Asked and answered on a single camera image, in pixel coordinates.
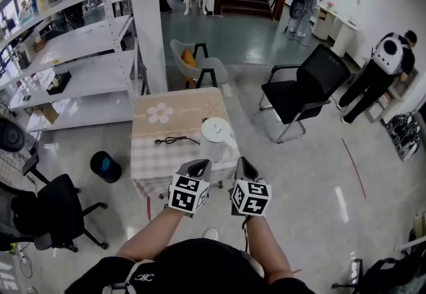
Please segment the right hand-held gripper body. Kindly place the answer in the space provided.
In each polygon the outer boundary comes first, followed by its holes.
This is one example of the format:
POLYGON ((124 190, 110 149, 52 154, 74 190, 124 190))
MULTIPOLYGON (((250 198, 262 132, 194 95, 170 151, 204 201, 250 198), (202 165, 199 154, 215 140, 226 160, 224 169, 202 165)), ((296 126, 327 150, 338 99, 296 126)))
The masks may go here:
POLYGON ((243 156, 238 159, 232 188, 228 192, 233 216, 263 216, 272 199, 271 185, 243 156))

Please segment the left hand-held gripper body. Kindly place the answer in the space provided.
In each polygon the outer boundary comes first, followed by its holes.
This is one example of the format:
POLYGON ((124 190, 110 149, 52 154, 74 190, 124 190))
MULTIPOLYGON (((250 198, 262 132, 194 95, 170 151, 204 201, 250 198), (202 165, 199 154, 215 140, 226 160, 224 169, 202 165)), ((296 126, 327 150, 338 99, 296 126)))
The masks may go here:
POLYGON ((168 202, 172 208, 192 218, 208 198, 212 163, 208 159, 196 159, 183 163, 173 175, 168 187, 168 202))

